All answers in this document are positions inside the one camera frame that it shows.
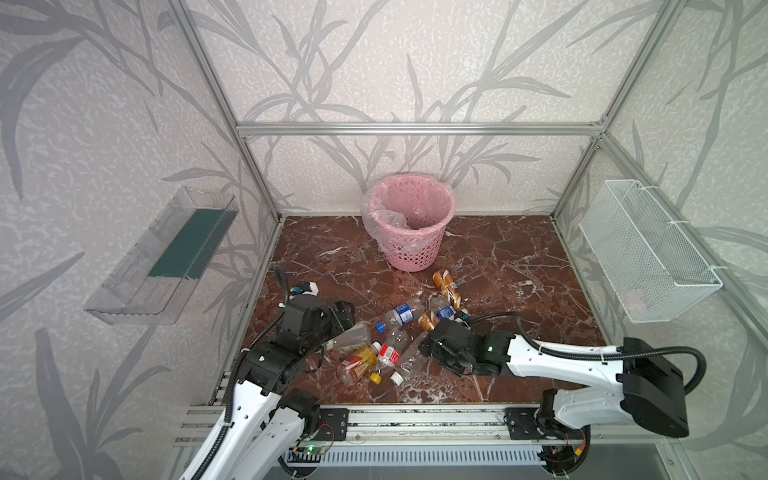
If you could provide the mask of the clear bottle white cap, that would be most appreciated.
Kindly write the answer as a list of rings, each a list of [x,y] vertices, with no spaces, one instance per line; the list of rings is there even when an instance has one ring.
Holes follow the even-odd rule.
[[[427,331],[423,331],[412,341],[401,355],[395,370],[390,376],[390,381],[394,385],[400,386],[403,383],[410,381],[427,363],[428,358],[420,352],[419,348],[428,338],[428,335],[429,333]]]

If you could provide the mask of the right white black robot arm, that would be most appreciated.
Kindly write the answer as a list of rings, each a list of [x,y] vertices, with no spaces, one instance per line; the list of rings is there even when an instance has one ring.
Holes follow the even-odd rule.
[[[705,355],[688,346],[654,348],[626,337],[619,345],[577,346],[535,340],[515,311],[515,332],[484,335],[441,321],[421,342],[422,355],[457,376],[549,378],[575,384],[543,393],[535,424],[563,435],[597,424],[635,425],[657,435],[689,434],[686,397],[703,381]]]

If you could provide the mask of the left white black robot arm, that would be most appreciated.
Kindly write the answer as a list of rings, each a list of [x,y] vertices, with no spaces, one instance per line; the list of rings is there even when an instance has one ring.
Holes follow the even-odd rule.
[[[288,298],[275,336],[236,361],[222,414],[182,479],[262,479],[291,446],[320,428],[317,397],[291,384],[306,359],[356,323],[354,306],[302,293]]]

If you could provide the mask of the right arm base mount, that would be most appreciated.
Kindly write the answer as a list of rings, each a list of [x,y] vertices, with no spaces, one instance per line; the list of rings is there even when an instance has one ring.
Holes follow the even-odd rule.
[[[511,440],[578,440],[591,436],[589,426],[573,429],[555,418],[554,400],[558,389],[543,392],[538,406],[508,407],[504,409],[503,421]]]

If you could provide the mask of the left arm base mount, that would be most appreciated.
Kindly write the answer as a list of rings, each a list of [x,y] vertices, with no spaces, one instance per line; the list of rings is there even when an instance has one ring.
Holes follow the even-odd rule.
[[[300,440],[344,441],[349,426],[350,410],[343,407],[322,406],[314,395],[292,390],[279,402],[281,408],[295,411],[303,422]]]

